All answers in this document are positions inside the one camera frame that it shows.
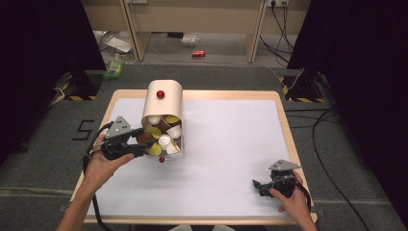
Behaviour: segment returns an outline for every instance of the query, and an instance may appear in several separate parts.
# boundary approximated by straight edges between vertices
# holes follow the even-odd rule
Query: cylindrical container
[[[205,50],[192,51],[193,57],[205,57]]]
[[[155,80],[147,89],[146,100],[141,118],[145,132],[158,139],[148,149],[148,157],[178,159],[183,156],[183,89],[174,80]]]

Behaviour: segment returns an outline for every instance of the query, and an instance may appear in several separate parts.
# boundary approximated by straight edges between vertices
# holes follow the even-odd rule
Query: white table
[[[145,94],[116,91],[102,123],[124,116],[139,126]],[[300,165],[279,95],[184,90],[183,97],[184,157],[163,164],[142,157],[121,167],[97,192],[104,222],[293,224],[276,212],[279,201],[259,196],[252,186],[252,179],[270,181],[268,166],[278,159]],[[92,206],[86,222],[96,222]]]

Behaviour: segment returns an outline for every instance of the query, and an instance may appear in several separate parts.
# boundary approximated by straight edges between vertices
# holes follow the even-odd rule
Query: human arm
[[[295,170],[293,174],[296,180],[303,185],[303,179],[300,175]],[[286,211],[304,231],[318,230],[310,216],[310,211],[306,204],[306,197],[298,187],[294,188],[290,198],[287,198],[276,189],[270,189],[269,192],[282,203],[282,207],[278,209],[279,213]]]
[[[103,141],[98,137],[96,143]],[[95,151],[91,155],[81,186],[66,210],[57,231],[81,230],[85,216],[96,191],[99,190],[115,173],[115,171],[134,159],[133,154],[126,154],[110,161],[103,156],[102,151]]]

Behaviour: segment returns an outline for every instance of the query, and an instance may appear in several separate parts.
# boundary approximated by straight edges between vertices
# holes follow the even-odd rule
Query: red knob
[[[157,95],[157,97],[158,97],[159,99],[163,99],[163,98],[165,97],[165,92],[162,91],[162,90],[158,90],[157,93],[156,93],[156,95]]]

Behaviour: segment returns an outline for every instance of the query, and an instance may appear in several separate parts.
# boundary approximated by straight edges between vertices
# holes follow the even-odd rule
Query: gray floor
[[[64,215],[81,173],[81,157],[89,145],[89,141],[73,140],[86,137],[86,133],[77,131],[81,121],[87,121],[83,129],[95,132],[115,90],[146,89],[150,81],[166,78],[179,81],[186,90],[279,92],[319,215],[319,230],[365,230],[329,181],[313,147],[312,125],[322,111],[296,111],[327,109],[332,104],[284,100],[276,76],[293,72],[279,64],[263,44],[259,45],[256,64],[247,65],[242,36],[194,35],[200,38],[194,49],[207,52],[207,56],[199,60],[202,63],[191,63],[197,59],[191,57],[190,49],[180,47],[179,39],[154,34],[143,62],[125,66],[120,79],[103,82],[96,100],[63,100],[43,116],[28,142],[29,150],[12,154],[0,167],[0,230],[55,229]],[[279,37],[264,36],[264,39],[276,46]],[[114,56],[108,51],[104,51],[107,63]],[[329,115],[316,127],[315,141],[319,157],[338,188],[370,230],[406,230],[375,176],[359,162],[352,138],[339,115],[336,112]],[[111,226],[114,230],[129,229],[127,225]],[[299,230],[297,226],[268,226],[267,229]],[[83,230],[100,229],[95,224],[86,224]]]

